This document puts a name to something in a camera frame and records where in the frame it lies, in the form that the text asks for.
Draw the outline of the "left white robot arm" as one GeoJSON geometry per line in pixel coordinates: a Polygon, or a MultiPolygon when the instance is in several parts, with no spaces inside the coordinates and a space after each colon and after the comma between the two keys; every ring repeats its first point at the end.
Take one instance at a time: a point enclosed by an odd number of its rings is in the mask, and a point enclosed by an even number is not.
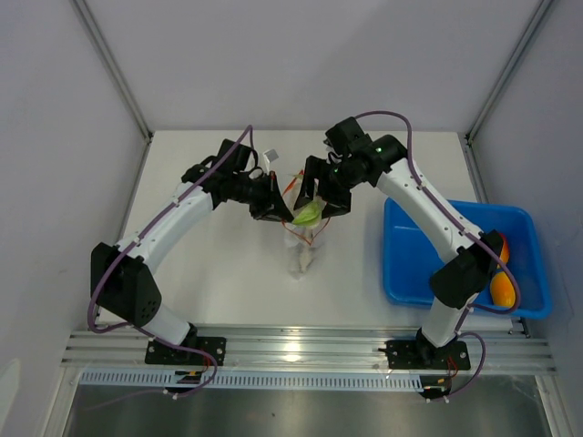
{"type": "Polygon", "coordinates": [[[94,247],[87,310],[92,331],[102,331],[95,322],[95,308],[100,307],[119,317],[120,326],[143,330],[166,343],[165,351],[176,363],[196,357],[196,328],[163,303],[154,274],[181,238],[222,203],[246,205],[256,220],[293,220],[276,174],[248,165],[258,161],[253,146],[223,140],[217,154],[184,173],[169,203],[143,229],[114,245],[94,247]]]}

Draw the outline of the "grey toy fish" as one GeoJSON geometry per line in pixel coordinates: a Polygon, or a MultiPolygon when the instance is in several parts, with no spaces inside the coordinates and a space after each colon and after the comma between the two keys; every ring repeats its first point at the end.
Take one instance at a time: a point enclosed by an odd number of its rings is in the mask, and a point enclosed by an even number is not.
{"type": "Polygon", "coordinates": [[[291,250],[289,272],[292,276],[302,276],[308,272],[316,259],[317,250],[311,247],[297,246],[291,250]]]}

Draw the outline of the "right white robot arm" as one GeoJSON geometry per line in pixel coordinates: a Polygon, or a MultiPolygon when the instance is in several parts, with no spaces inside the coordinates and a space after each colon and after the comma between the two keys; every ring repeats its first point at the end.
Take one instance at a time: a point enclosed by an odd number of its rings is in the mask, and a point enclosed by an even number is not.
{"type": "Polygon", "coordinates": [[[314,197],[325,203],[325,218],[345,215],[351,207],[351,190],[361,183],[378,188],[393,200],[423,231],[442,267],[429,279],[434,300],[429,315],[415,335],[415,354],[426,367],[436,367],[448,357],[467,312],[478,294],[504,262],[501,235],[484,232],[465,219],[440,194],[432,192],[414,160],[396,137],[376,140],[367,134],[334,134],[326,141],[334,158],[307,157],[297,205],[314,197]]]}

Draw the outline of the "clear zip bag orange zipper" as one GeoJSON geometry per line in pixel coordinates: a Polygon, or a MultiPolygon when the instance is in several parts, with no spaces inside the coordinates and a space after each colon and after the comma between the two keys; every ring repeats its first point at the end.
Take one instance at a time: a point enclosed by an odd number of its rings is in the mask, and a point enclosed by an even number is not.
{"type": "MultiPolygon", "coordinates": [[[[294,203],[295,203],[295,200],[298,196],[298,193],[299,193],[299,190],[300,190],[300,187],[302,184],[302,177],[303,177],[303,169],[300,170],[298,173],[293,175],[291,182],[285,188],[285,190],[283,190],[283,192],[282,192],[283,200],[293,216],[295,216],[295,213],[298,211],[298,209],[294,208],[294,203]]],[[[314,196],[313,200],[319,202],[321,204],[321,206],[324,208],[325,203],[319,196],[314,196]]],[[[297,246],[305,246],[305,247],[311,247],[313,249],[316,249],[317,250],[316,259],[317,259],[317,257],[319,256],[319,253],[321,252],[321,248],[324,245],[324,241],[325,241],[324,230],[328,226],[329,222],[330,222],[330,220],[328,218],[322,217],[322,221],[317,226],[306,227],[306,228],[305,227],[296,227],[296,226],[292,225],[291,222],[282,222],[283,242],[284,242],[284,247],[285,247],[285,251],[287,254],[288,272],[289,272],[289,262],[290,262],[290,255],[291,255],[292,249],[294,249],[297,246]]],[[[302,276],[292,276],[292,277],[296,280],[300,280],[306,274],[304,274],[302,276]]]]}

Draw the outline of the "white toy cauliflower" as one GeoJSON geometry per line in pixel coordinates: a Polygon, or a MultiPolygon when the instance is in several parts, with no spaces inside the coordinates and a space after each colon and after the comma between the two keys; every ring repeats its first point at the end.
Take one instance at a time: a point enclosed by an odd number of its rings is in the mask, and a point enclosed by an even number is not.
{"type": "Polygon", "coordinates": [[[322,210],[321,204],[314,200],[300,208],[291,223],[296,227],[317,226],[322,221],[322,210]]]}

